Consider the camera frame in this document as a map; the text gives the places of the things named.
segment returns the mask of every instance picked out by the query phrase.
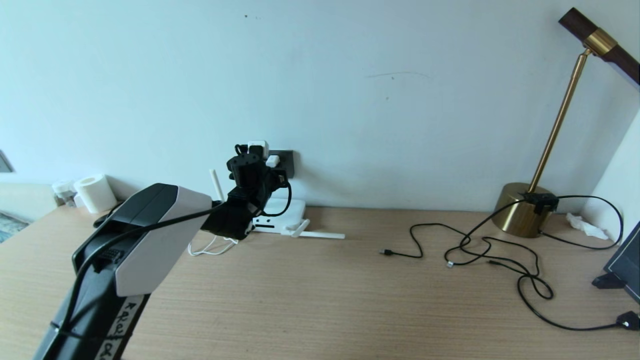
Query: wooden desk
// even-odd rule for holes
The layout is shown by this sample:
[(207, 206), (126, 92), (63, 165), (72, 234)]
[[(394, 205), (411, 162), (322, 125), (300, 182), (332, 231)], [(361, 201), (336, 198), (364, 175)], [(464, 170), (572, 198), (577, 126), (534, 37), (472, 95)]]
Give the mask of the wooden desk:
[[(478, 261), (447, 268), (442, 254), (460, 239), (419, 229), (424, 259), (382, 256), (381, 248), (416, 252), (418, 222), (470, 229), (486, 214), (311, 208), (314, 229), (347, 240), (253, 234), (222, 256), (185, 254), (153, 293), (125, 351), (142, 359), (638, 359), (637, 332), (572, 332), (535, 317), (515, 288), (517, 274)], [(95, 217), (59, 208), (0, 245), (0, 348), (31, 359), (74, 274), (71, 253), (92, 233)], [(551, 233), (590, 241), (552, 218)], [(491, 223), (478, 235), (513, 239)], [(199, 233), (195, 245), (209, 234)], [(537, 250), (551, 301), (541, 312), (567, 325), (611, 323), (638, 305), (622, 290), (597, 290), (614, 250), (590, 251), (546, 238), (517, 239)], [(532, 259), (494, 245), (495, 254)]]

